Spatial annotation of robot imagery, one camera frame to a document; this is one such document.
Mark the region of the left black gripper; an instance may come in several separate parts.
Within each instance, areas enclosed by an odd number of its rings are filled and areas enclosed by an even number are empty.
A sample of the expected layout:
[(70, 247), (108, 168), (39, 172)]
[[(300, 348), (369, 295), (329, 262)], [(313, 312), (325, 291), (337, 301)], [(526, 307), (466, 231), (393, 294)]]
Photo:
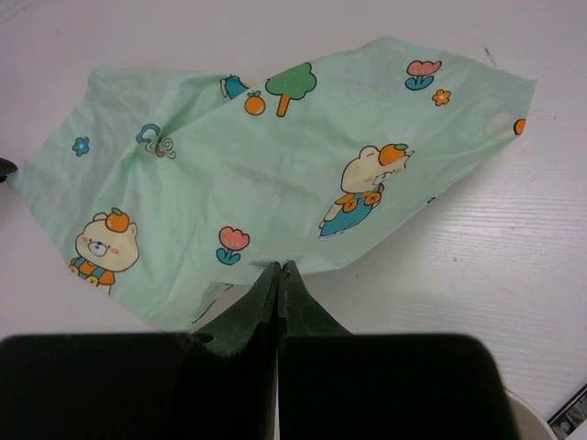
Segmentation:
[(8, 159), (0, 159), (0, 182), (5, 182), (7, 177), (17, 171), (17, 165)]

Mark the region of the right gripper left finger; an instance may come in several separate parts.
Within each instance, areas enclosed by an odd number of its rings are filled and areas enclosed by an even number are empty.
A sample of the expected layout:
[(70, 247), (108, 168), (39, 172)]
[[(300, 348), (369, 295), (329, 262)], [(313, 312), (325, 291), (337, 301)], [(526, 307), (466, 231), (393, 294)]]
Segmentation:
[(249, 291), (205, 325), (198, 348), (203, 378), (195, 414), (204, 439), (272, 439), (275, 412), (277, 293), (281, 265), (272, 262)]

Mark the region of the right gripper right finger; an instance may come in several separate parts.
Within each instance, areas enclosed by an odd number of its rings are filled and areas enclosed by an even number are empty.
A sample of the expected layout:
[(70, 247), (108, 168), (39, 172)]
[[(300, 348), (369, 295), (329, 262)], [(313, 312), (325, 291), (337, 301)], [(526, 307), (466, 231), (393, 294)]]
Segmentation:
[(294, 261), (282, 267), (278, 288), (278, 405), (281, 439), (315, 433), (316, 414), (330, 402), (325, 343), (350, 332), (320, 305), (305, 286)]

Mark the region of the green cartoon print cloth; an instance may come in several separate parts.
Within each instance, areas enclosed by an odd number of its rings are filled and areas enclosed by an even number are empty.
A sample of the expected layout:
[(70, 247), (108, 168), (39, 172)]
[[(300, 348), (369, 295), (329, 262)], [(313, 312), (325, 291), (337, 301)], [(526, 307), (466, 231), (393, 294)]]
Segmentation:
[(535, 89), (396, 38), (257, 84), (98, 70), (9, 182), (75, 276), (188, 330), (272, 261), (360, 258), (521, 135)]

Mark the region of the purple mug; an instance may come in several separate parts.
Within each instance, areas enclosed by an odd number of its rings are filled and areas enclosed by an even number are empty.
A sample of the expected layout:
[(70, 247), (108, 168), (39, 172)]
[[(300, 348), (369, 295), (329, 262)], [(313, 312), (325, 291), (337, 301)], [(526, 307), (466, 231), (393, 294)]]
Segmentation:
[(522, 440), (557, 440), (547, 422), (522, 398), (505, 391)]

